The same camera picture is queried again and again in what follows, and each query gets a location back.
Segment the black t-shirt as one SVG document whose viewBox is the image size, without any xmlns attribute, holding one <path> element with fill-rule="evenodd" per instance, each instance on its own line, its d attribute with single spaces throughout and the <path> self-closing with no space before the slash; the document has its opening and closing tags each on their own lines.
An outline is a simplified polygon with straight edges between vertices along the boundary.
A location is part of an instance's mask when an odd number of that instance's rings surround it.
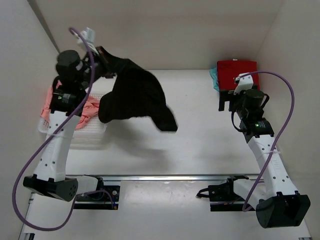
<svg viewBox="0 0 320 240">
<path fill-rule="evenodd" d="M 112 91 L 100 99 L 99 120 L 107 124 L 150 117 L 160 131 L 176 132 L 178 125 L 158 79 L 128 58 L 116 57 L 103 47 L 99 52 L 106 59 L 108 71 L 116 74 Z"/>
</svg>

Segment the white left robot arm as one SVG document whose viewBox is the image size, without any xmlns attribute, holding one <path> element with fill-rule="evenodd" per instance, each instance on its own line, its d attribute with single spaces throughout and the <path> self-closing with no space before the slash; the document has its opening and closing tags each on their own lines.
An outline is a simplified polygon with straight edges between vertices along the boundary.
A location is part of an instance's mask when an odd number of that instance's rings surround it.
<svg viewBox="0 0 320 240">
<path fill-rule="evenodd" d="M 98 46 L 84 58 L 75 50 L 57 56 L 58 75 L 52 82 L 46 140 L 34 173 L 23 179 L 27 189 L 66 202 L 76 196 L 80 182 L 66 176 L 68 152 L 93 83 L 112 75 L 105 53 Z"/>
</svg>

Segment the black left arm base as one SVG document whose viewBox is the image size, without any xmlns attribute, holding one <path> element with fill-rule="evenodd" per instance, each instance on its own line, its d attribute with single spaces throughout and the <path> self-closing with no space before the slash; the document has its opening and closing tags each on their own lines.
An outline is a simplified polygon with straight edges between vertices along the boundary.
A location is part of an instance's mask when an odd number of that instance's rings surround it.
<svg viewBox="0 0 320 240">
<path fill-rule="evenodd" d="M 96 193 L 79 196 L 74 204 L 75 210 L 118 210 L 121 183 L 98 177 Z"/>
</svg>

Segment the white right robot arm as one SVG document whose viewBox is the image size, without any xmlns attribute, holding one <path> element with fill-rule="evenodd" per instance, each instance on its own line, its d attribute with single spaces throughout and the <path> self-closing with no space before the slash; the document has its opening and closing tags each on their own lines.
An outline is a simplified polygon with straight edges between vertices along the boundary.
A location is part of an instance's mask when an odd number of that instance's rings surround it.
<svg viewBox="0 0 320 240">
<path fill-rule="evenodd" d="M 222 211 L 228 205 L 243 201 L 244 211 L 255 211 L 259 224 L 264 228 L 299 226 L 311 202 L 300 194 L 291 181 L 281 154 L 276 148 L 276 136 L 271 124 L 263 117 L 269 96 L 253 83 L 238 85 L 230 92 L 222 91 L 219 110 L 229 102 L 231 116 L 238 115 L 240 125 L 236 130 L 243 134 L 256 158 L 260 174 L 256 180 L 244 175 L 234 175 L 225 183 L 209 185 L 196 197 L 208 198 L 211 211 Z"/>
</svg>

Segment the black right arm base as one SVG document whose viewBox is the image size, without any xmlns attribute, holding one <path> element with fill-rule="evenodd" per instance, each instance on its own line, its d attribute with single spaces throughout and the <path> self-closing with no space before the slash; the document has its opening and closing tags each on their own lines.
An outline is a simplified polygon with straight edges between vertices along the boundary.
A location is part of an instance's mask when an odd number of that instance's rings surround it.
<svg viewBox="0 0 320 240">
<path fill-rule="evenodd" d="M 198 191 L 198 199 L 208 199 L 211 212 L 242 212 L 245 199 L 235 194 L 234 183 L 239 180 L 249 180 L 244 175 L 229 176 L 219 184 L 208 185 Z"/>
</svg>

